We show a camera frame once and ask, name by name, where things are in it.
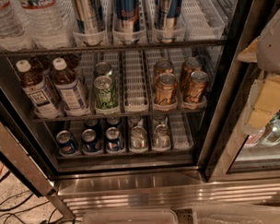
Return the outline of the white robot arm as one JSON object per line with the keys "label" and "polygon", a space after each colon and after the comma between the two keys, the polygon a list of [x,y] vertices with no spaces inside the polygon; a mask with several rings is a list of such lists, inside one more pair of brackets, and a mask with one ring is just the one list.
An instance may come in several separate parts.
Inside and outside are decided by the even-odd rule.
{"label": "white robot arm", "polygon": [[237,57],[240,62],[256,63],[268,72],[280,74],[280,8],[269,20],[261,34]]}

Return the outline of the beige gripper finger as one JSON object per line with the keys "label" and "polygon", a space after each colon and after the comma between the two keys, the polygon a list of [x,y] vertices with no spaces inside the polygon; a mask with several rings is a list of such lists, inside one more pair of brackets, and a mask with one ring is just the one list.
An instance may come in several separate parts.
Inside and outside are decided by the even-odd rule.
{"label": "beige gripper finger", "polygon": [[256,37],[252,42],[238,55],[237,60],[242,63],[256,63],[257,62],[257,49],[258,49],[258,40]]}

